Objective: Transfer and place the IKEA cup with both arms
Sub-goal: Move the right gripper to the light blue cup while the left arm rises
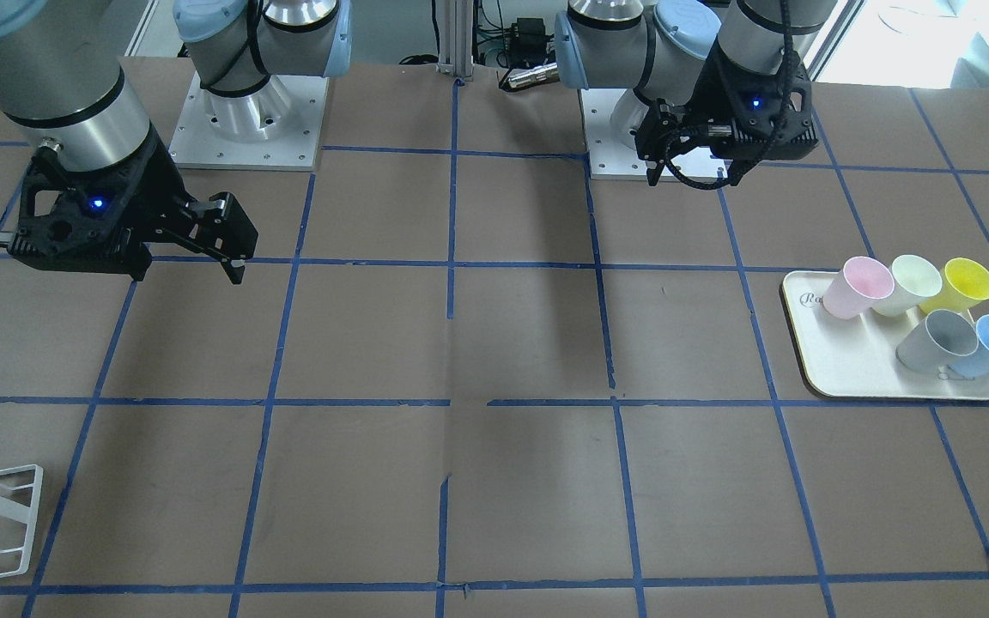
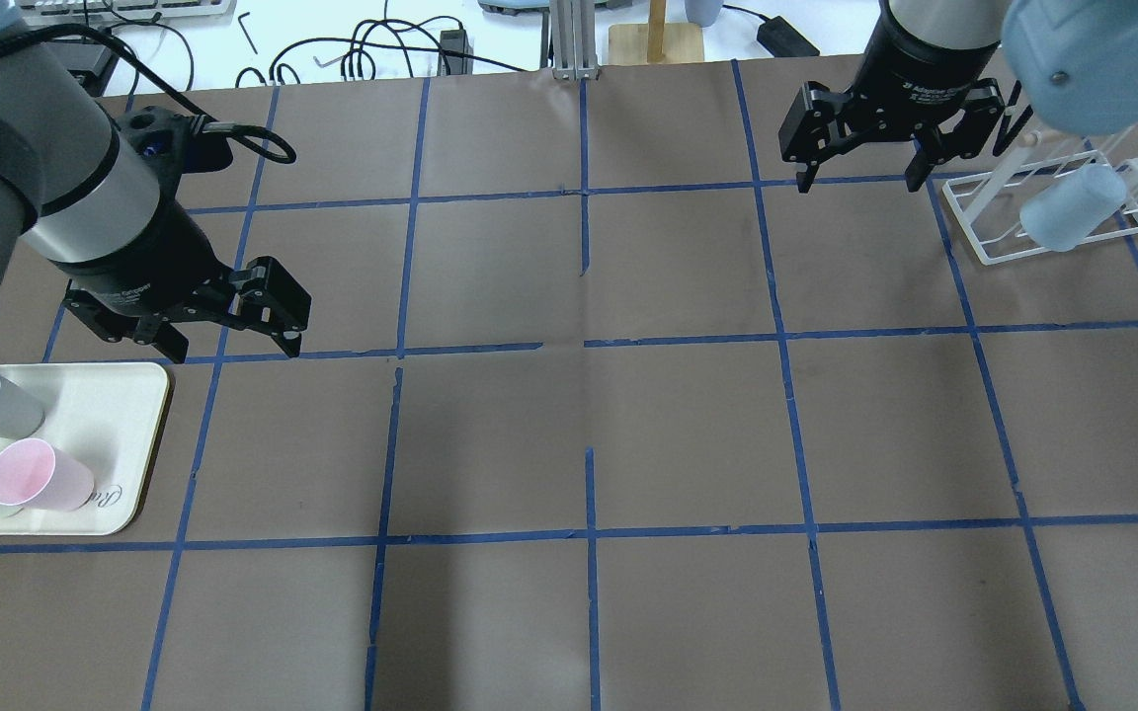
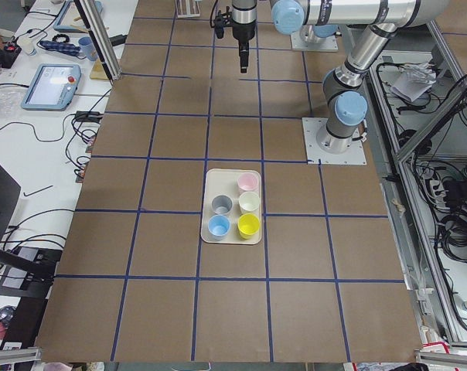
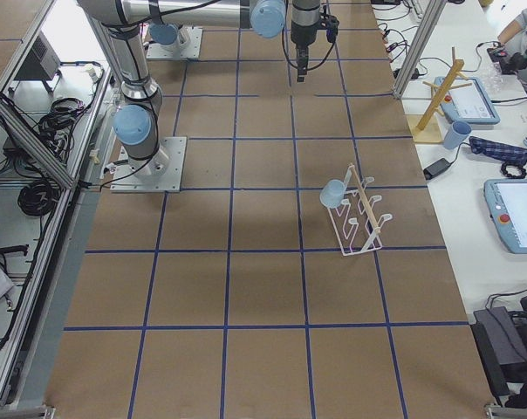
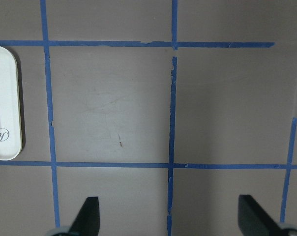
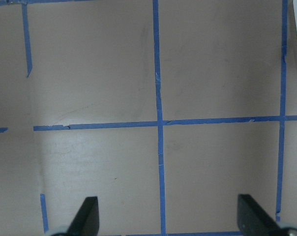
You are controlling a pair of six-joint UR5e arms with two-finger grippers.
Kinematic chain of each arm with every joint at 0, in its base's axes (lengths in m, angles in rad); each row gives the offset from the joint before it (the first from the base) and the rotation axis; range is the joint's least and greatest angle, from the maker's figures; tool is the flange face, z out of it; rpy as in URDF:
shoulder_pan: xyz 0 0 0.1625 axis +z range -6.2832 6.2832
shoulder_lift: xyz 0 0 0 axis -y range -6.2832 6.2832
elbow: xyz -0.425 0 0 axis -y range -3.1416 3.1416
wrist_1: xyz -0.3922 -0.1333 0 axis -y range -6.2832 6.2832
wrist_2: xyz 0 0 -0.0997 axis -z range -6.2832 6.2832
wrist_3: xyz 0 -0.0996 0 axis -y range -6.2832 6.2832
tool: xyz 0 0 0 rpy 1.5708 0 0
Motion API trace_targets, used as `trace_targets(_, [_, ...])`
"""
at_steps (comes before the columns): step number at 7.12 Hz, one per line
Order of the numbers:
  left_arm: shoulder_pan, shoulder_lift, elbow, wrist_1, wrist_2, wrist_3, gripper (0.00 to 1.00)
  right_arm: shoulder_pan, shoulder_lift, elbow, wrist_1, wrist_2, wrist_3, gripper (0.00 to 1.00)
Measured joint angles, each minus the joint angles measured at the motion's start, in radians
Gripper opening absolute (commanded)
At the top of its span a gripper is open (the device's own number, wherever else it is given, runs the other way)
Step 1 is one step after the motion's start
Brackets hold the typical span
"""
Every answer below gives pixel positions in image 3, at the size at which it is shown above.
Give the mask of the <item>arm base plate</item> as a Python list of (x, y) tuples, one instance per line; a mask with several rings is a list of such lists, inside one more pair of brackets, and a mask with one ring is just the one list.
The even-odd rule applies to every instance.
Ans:
[(350, 138), (335, 138), (325, 117), (302, 118), (307, 163), (314, 165), (366, 165), (365, 138), (355, 128)]
[(291, 34), (291, 47), (298, 51), (336, 53), (337, 31), (337, 25), (303, 26)]

